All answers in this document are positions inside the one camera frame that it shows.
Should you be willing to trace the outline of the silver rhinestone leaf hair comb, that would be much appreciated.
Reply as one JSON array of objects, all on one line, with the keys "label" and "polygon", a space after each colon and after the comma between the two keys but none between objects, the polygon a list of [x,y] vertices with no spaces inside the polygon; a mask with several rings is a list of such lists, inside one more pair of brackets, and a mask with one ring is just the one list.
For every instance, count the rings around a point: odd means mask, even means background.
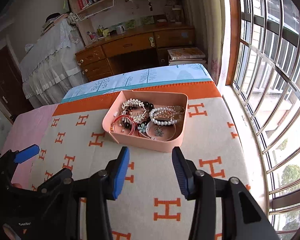
[{"label": "silver rhinestone leaf hair comb", "polygon": [[140,124],[149,117],[148,104],[139,99],[128,99],[121,105],[122,115],[130,116],[133,121]]}]

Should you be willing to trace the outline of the gold round brooch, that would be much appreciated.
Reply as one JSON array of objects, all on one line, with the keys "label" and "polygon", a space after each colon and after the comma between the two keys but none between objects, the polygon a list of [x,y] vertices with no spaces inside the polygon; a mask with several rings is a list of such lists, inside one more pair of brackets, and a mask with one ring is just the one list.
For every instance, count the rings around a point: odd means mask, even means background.
[{"label": "gold round brooch", "polygon": [[173,109],[176,111],[176,112],[181,112],[183,110],[183,108],[181,106],[174,106]]}]

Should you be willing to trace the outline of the blue flower earring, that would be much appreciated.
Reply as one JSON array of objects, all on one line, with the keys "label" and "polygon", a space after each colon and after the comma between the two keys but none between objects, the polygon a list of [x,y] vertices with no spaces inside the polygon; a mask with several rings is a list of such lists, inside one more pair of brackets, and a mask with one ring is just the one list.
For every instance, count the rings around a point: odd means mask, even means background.
[{"label": "blue flower earring", "polygon": [[143,122],[141,124],[138,124],[138,132],[145,134],[147,132],[147,123]]}]

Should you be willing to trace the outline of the pink plastic jewelry tray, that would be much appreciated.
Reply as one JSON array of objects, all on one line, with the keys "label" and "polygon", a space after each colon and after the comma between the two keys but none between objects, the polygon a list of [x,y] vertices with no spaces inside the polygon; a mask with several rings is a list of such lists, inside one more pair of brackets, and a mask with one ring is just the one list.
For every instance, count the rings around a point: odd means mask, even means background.
[{"label": "pink plastic jewelry tray", "polygon": [[[128,99],[139,99],[148,104],[149,117],[146,123],[165,122],[176,125],[176,133],[170,141],[156,141],[144,137],[138,132],[138,124],[128,115],[122,115],[121,105]],[[176,112],[173,107],[181,106]],[[103,129],[118,144],[125,144],[159,152],[170,152],[175,146],[181,146],[184,138],[188,96],[183,93],[143,92],[123,90],[119,93],[102,121]]]}]

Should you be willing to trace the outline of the pink bedsheet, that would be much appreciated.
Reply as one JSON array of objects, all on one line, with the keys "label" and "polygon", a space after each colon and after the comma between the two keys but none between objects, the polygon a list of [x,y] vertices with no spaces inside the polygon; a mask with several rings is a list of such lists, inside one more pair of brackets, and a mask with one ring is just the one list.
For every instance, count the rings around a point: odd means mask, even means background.
[{"label": "pink bedsheet", "polygon": [[[19,115],[7,136],[1,150],[2,154],[8,150],[14,152],[23,150],[33,144],[39,145],[57,106],[57,104],[46,105]],[[32,189],[29,185],[29,179],[34,161],[35,157],[32,157],[19,164],[13,175],[12,183],[19,184],[24,189]]]}]

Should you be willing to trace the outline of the orange grey H blanket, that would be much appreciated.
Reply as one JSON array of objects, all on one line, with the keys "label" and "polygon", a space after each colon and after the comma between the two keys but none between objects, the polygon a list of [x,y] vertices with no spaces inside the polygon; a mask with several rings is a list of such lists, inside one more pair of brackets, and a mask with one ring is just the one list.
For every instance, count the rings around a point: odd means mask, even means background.
[{"label": "orange grey H blanket", "polygon": [[[249,189],[241,143],[225,103],[211,81],[152,87],[152,91],[186,94],[186,124],[181,150],[197,168],[214,178],[237,177]],[[37,187],[62,168],[74,179],[103,169],[121,149],[102,121],[116,93],[59,105],[40,143],[28,188]],[[115,239],[187,239],[194,203],[181,194],[171,153],[130,147],[122,193],[108,203]]]}]

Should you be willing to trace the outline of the white lace cloth cover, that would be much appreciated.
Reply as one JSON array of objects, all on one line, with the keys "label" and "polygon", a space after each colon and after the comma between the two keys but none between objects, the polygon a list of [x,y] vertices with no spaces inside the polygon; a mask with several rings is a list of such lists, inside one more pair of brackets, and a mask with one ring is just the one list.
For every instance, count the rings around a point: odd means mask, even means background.
[{"label": "white lace cloth cover", "polygon": [[34,108],[60,103],[87,83],[76,60],[84,49],[78,29],[65,18],[44,34],[19,63],[25,97]]}]

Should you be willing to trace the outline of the blue white tree bedsheet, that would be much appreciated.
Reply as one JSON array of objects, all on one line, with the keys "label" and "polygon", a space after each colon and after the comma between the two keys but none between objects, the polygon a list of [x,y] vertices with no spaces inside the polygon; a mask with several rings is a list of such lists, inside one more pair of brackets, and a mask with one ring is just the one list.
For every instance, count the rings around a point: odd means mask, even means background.
[{"label": "blue white tree bedsheet", "polygon": [[211,80],[210,74],[200,63],[149,68],[105,77],[74,87],[66,93],[61,103],[121,90]]}]

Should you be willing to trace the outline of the stack of books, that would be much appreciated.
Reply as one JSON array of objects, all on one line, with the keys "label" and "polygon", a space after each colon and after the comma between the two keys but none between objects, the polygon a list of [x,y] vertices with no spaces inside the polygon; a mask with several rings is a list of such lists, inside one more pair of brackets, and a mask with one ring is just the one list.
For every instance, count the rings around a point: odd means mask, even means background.
[{"label": "stack of books", "polygon": [[169,65],[176,64],[206,64],[206,55],[197,47],[177,48],[168,50]]}]

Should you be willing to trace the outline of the wooden desk with drawers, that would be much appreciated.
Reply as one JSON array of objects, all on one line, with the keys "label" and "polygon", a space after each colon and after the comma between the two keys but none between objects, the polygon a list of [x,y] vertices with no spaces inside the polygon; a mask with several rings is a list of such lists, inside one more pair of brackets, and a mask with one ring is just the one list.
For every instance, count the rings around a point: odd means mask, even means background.
[{"label": "wooden desk with drawers", "polygon": [[168,50],[196,45],[195,28],[150,24],[111,35],[77,52],[76,61],[89,82],[117,74],[167,66]]}]

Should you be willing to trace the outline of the metal window grille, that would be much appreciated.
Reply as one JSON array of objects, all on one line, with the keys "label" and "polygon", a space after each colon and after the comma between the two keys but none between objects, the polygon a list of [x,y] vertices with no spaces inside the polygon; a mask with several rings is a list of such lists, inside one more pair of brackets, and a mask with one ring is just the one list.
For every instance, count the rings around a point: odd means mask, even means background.
[{"label": "metal window grille", "polygon": [[232,88],[252,126],[280,239],[300,229],[300,9],[292,0],[230,0],[240,39]]}]

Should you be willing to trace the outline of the white mug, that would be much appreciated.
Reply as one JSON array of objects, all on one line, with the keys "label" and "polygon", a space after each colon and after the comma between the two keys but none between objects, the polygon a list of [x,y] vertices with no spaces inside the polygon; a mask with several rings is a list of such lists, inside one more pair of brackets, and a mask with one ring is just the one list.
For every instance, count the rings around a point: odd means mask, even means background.
[{"label": "white mug", "polygon": [[124,34],[126,32],[125,26],[124,25],[118,25],[116,26],[116,33],[117,35]]}]

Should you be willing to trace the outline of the wooden bookshelf with books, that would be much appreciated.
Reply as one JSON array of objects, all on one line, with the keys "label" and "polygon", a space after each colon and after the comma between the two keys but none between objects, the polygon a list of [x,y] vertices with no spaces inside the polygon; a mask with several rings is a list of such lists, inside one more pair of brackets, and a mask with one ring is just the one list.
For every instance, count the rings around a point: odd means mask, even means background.
[{"label": "wooden bookshelf with books", "polygon": [[102,29],[181,23],[182,0],[68,0],[75,24],[87,46],[102,36]]}]

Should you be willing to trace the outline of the beige curtain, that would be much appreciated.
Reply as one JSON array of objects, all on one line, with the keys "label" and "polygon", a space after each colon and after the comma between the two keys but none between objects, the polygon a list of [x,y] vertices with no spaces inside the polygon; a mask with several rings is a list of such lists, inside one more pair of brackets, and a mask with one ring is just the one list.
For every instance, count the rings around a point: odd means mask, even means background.
[{"label": "beige curtain", "polygon": [[226,83],[230,57],[229,0],[184,0],[186,19],[194,26],[196,44],[206,57],[206,69],[218,87]]}]

